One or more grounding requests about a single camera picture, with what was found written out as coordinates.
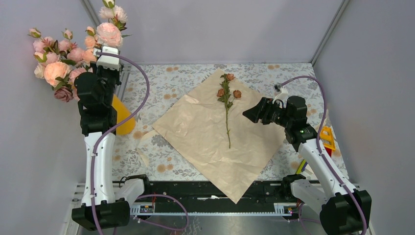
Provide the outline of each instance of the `table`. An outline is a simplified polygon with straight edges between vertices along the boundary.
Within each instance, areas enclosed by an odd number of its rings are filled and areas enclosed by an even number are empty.
[[[203,82],[217,68],[245,83],[267,97],[274,97],[273,85],[299,76],[315,76],[311,64],[208,64],[208,65],[147,65],[142,66],[150,80],[150,97],[136,116],[136,127],[128,135],[117,136],[113,154],[113,180],[123,176],[147,174],[151,181],[207,180],[192,164],[183,158],[161,135],[153,133],[152,124],[177,100]],[[308,106],[308,121],[318,128],[323,116],[323,100],[317,83],[298,79],[285,86],[289,95],[300,95]],[[135,110],[145,95],[145,81],[136,68],[131,68],[122,101],[129,110]],[[331,127],[329,118],[326,126]],[[339,146],[332,154],[334,163],[347,176]],[[141,156],[148,157],[148,165]],[[293,147],[284,141],[282,147],[268,162],[258,180],[281,180],[294,174],[302,161]]]

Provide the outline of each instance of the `orange plastic object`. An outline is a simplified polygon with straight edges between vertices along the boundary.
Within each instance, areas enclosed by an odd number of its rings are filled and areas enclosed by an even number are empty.
[[[322,132],[320,133],[320,139],[325,140],[323,141],[323,145],[325,148],[331,149],[332,151],[336,150],[336,145],[334,144],[334,137],[333,133],[331,132],[331,128],[328,126],[324,126]]]
[[[125,105],[118,99],[116,95],[113,98],[113,107],[117,111],[117,123],[120,123],[124,119],[126,119],[131,112],[125,107]],[[126,123],[122,124],[121,126],[117,127],[116,133],[117,135],[127,135],[134,130],[136,126],[136,119],[133,117],[128,120]]]

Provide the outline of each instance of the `brown paper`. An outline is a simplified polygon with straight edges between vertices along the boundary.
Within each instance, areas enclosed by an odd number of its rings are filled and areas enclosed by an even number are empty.
[[[231,93],[240,90],[242,97],[233,101],[229,111],[229,149],[225,106],[216,97],[223,81],[220,76],[224,73],[218,69],[179,99],[153,127],[237,203],[282,145],[285,134],[280,126],[254,124],[242,116],[242,112],[255,106],[262,95],[235,79],[229,83]]]

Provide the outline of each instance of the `flower bouquet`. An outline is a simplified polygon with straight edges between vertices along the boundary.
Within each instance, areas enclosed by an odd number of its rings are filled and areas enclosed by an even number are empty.
[[[88,26],[84,44],[86,50],[73,42],[73,32],[65,29],[62,32],[63,40],[54,40],[52,37],[42,37],[37,28],[29,29],[29,36],[36,38],[33,43],[35,49],[34,57],[38,61],[34,71],[35,76],[52,86],[56,99],[69,102],[78,99],[76,88],[73,83],[83,72],[92,71],[91,62],[96,62],[93,55],[94,48],[102,46],[122,46],[123,38],[121,31],[127,29],[127,14],[120,6],[115,5],[114,0],[103,0],[104,6],[99,15],[108,20],[100,24],[96,29]]]

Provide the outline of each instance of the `paper sheet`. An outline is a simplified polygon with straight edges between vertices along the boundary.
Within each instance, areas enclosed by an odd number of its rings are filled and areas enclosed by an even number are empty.
[[[229,199],[237,203],[285,139],[275,124],[254,124],[242,112],[262,95],[237,79],[230,90],[240,90],[229,111],[231,149],[226,134],[225,106],[216,94],[225,72],[218,69],[202,84],[179,99],[153,128],[192,163]]]

